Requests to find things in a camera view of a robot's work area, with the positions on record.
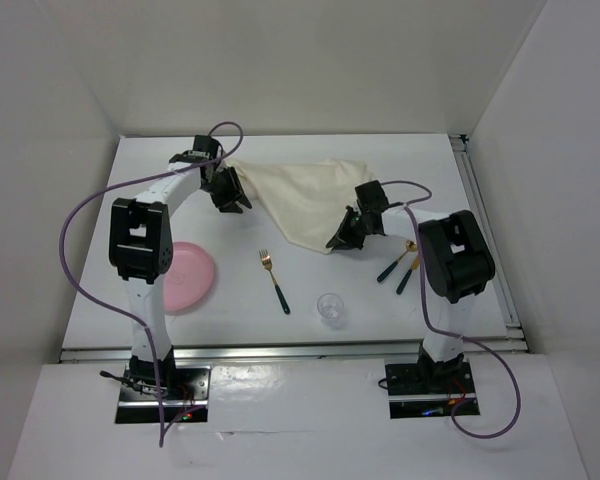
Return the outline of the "gold spoon green handle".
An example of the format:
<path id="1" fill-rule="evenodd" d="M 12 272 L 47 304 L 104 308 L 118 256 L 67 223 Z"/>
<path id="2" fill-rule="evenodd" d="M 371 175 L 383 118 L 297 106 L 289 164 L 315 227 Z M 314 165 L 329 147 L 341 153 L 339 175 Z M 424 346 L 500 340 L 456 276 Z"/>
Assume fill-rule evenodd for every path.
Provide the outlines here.
<path id="1" fill-rule="evenodd" d="M 418 248 L 416 243 L 413 240 L 407 240 L 405 243 L 405 251 L 376 277 L 376 282 L 384 282 L 407 254 L 416 252 L 417 250 Z"/>

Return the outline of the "gold knife green handle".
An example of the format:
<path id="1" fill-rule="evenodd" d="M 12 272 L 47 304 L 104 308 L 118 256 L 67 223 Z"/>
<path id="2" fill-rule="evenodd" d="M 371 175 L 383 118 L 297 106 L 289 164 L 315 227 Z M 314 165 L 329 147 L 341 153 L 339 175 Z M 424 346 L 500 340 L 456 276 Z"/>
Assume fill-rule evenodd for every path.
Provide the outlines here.
<path id="1" fill-rule="evenodd" d="M 407 286 L 407 284 L 408 284 L 411 276 L 419 268 L 419 265 L 420 265 L 420 256 L 417 255 L 415 257 L 415 259 L 413 260 L 413 262 L 411 263 L 410 268 L 406 271 L 406 273 L 402 277 L 401 281 L 399 282 L 399 284 L 398 284 L 398 286 L 396 288 L 396 294 L 397 295 L 401 295 L 404 292 L 404 290 L 405 290 L 405 288 L 406 288 L 406 286 Z"/>

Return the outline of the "pink plastic plate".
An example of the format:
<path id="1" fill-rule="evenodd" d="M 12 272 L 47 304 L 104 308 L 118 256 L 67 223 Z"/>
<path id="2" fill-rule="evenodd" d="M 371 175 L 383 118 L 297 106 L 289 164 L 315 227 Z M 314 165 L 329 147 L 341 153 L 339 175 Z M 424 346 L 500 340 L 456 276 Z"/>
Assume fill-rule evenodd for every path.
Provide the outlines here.
<path id="1" fill-rule="evenodd" d="M 165 311 L 175 314 L 194 307 L 211 290 L 214 279 L 215 263 L 206 250 L 190 242 L 175 242 L 164 281 Z"/>

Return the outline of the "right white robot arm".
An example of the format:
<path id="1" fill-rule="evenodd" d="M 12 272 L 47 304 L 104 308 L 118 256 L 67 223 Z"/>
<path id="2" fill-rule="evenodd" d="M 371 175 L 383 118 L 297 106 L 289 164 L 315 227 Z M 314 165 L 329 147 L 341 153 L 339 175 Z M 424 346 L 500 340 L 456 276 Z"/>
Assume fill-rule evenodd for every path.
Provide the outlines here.
<path id="1" fill-rule="evenodd" d="M 385 184 L 372 180 L 355 188 L 356 205 L 348 206 L 329 250 L 361 249 L 368 236 L 400 236 L 418 248 L 420 295 L 427 333 L 419 346 L 416 379 L 428 392 L 440 391 L 464 360 L 464 338 L 478 295 L 494 278 L 493 257 L 474 214 L 469 210 L 434 213 L 390 203 Z"/>

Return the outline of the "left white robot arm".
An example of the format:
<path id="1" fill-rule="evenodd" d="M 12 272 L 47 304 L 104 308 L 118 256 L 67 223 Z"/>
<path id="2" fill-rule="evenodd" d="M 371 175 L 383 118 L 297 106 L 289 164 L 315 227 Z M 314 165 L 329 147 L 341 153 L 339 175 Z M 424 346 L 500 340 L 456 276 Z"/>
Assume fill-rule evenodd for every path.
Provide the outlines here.
<path id="1" fill-rule="evenodd" d="M 198 190 L 222 213 L 241 214 L 252 207 L 236 170 L 221 159 L 223 153 L 217 139 L 197 135 L 191 149 L 169 160 L 166 177 L 112 204 L 109 261 L 123 280 L 134 321 L 129 378 L 156 399 L 169 397 L 181 382 L 163 298 L 174 258 L 171 215 Z"/>

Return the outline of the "cream cloth placemat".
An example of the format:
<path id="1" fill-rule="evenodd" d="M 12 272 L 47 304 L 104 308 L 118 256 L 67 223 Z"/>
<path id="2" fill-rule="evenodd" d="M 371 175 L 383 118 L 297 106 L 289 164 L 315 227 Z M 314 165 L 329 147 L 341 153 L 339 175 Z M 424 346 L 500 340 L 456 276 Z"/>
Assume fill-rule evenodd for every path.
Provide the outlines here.
<path id="1" fill-rule="evenodd" d="M 367 164 L 356 160 L 229 165 L 247 197 L 262 205 L 289 243 L 321 254 L 331 251 L 327 243 L 356 201 L 355 188 L 373 179 Z"/>

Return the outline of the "gold fork green handle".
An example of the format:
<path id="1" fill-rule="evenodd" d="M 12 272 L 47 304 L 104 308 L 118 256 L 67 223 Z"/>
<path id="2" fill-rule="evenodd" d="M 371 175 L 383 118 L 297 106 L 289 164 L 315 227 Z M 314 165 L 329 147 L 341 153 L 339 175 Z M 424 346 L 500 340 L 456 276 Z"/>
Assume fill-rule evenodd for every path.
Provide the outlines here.
<path id="1" fill-rule="evenodd" d="M 290 315 L 291 309 L 273 272 L 273 262 L 271 255 L 268 253 L 267 250 L 260 250 L 259 257 L 263 268 L 269 273 L 282 311 L 285 315 Z"/>

